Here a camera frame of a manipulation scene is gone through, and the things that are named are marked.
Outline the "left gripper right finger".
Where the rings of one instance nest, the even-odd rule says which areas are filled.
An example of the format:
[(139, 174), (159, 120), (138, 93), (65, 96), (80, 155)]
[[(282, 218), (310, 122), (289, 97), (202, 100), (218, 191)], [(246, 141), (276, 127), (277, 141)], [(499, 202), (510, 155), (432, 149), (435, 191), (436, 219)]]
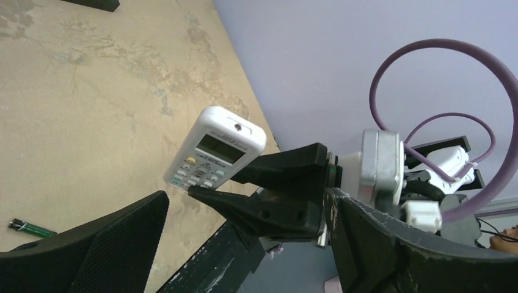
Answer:
[(517, 256), (414, 228), (349, 196), (324, 193), (343, 292), (516, 292)]

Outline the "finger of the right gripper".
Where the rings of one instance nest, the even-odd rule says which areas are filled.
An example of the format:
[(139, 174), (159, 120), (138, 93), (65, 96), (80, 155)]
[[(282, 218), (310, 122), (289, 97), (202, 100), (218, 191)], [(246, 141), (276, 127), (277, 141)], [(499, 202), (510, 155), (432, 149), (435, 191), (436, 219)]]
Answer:
[(251, 196), (190, 187), (188, 195), (212, 207), (251, 237), (326, 246), (324, 186), (259, 188)]
[(322, 143), (313, 143), (293, 150), (261, 155), (233, 175), (231, 180), (268, 189), (317, 172), (326, 164), (327, 147)]

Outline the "white remote control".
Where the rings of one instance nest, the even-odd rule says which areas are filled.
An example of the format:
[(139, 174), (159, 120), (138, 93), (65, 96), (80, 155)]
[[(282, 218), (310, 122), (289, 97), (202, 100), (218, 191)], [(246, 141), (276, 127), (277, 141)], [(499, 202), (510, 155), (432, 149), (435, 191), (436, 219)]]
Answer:
[(216, 190), (264, 152), (265, 131), (220, 106), (202, 110), (164, 174), (164, 181), (188, 190)]

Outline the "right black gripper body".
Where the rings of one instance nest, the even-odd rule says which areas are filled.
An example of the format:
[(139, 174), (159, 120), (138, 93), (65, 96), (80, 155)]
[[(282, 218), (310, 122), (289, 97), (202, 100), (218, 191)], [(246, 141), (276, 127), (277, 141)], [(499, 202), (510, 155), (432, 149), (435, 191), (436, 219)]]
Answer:
[[(327, 175), (326, 175), (326, 183), (325, 188), (331, 187), (340, 187), (341, 185), (341, 167), (338, 166), (338, 156), (333, 154), (333, 152), (327, 153)], [(323, 196), (323, 205), (322, 205), (322, 217), (321, 217), (321, 234), (315, 240), (315, 246), (318, 248), (326, 248), (329, 245), (329, 229), (327, 227), (326, 220), (326, 208), (325, 208), (326, 199)]]

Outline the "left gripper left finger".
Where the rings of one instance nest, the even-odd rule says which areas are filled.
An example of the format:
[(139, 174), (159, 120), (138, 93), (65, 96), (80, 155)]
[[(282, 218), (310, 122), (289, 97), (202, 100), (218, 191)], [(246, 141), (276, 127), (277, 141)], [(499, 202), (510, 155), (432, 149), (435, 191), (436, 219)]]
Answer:
[(1, 253), (1, 292), (144, 292), (169, 208), (159, 190)]

